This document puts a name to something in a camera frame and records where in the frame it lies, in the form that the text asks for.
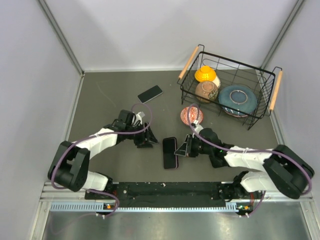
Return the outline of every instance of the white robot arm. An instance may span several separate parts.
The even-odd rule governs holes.
[[[209,155],[214,168],[244,167],[257,170],[257,172],[244,171],[235,177],[231,191],[237,192],[240,198],[255,191],[279,191],[289,198],[298,199],[306,188],[308,181],[305,175],[295,165],[277,154],[272,154],[270,151],[250,152],[253,149],[222,143],[211,128],[203,128],[198,121],[192,126],[202,138],[225,150],[205,143],[195,134],[188,134],[175,154],[192,158],[199,154]],[[310,178],[315,174],[314,170],[287,146],[278,145],[270,150],[292,158]]]
[[[72,148],[62,159],[54,176],[54,182],[74,192],[80,189],[107,191],[108,188],[112,187],[112,178],[98,172],[89,171],[89,161],[103,150],[115,146],[125,139],[133,140],[138,148],[152,148],[152,144],[158,143],[158,141],[151,129],[147,128],[147,123],[143,123],[142,118],[144,116],[143,112],[134,114],[122,110],[112,124],[101,128],[97,133],[90,135]],[[144,128],[146,129],[143,132],[135,133]],[[107,134],[110,132],[134,134]],[[48,171],[50,180],[54,169],[58,165],[57,163],[72,144],[72,142],[64,141],[59,145]]]

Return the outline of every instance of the smartphone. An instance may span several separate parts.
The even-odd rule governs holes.
[[[176,150],[177,150],[177,139],[174,136],[164,138],[162,140],[164,169],[176,169],[179,167],[178,156],[175,155]]]
[[[149,102],[150,100],[154,99],[162,93],[163,91],[161,90],[161,88],[158,85],[155,85],[147,91],[139,94],[138,99],[141,103],[145,104],[146,102]]]

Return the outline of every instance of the white wall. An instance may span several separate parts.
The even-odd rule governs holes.
[[[193,49],[261,65],[296,0],[47,0],[86,71],[182,69]]]
[[[35,0],[0,7],[0,236],[28,237],[80,80]]]
[[[275,106],[285,142],[313,167],[313,195],[320,210],[320,1],[308,0],[272,58],[283,67]]]

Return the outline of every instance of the wire basket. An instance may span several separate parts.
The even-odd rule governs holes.
[[[193,63],[191,64],[193,58],[199,50],[199,47],[203,47],[203,50],[198,53]],[[241,85],[249,88],[254,93],[257,99],[255,110],[252,112],[243,112],[239,109],[235,109],[219,103],[218,98],[212,101],[195,94],[196,87],[199,84],[199,82],[195,78],[195,73],[202,66],[209,66],[215,70],[216,75],[220,79],[219,93],[223,88],[231,85]],[[280,69],[281,71],[278,74],[275,90],[271,99],[276,77],[276,75],[274,74],[275,69]],[[247,129],[249,130],[259,119],[262,119],[266,115],[268,106],[268,115],[270,115],[270,112],[274,109],[281,78],[282,68],[280,67],[275,67],[273,71],[270,72],[262,68],[245,64],[243,62],[205,52],[205,46],[199,44],[194,49],[191,57],[180,73],[177,83],[180,84],[180,89],[182,91],[181,104],[183,104],[184,101],[197,103],[200,108],[216,112],[219,115],[223,114],[229,116],[241,122],[242,125],[248,126]],[[209,103],[204,103],[199,99],[206,100]],[[223,108],[241,113],[241,116],[231,115],[229,112],[224,111]]]

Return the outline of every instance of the blue ceramic plate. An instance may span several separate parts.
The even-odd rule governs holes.
[[[250,88],[241,85],[227,86],[221,90],[219,94],[219,103],[241,112],[251,114],[257,107],[258,101],[256,95]],[[232,110],[227,107],[222,107],[224,111],[235,117],[246,117],[239,111]]]

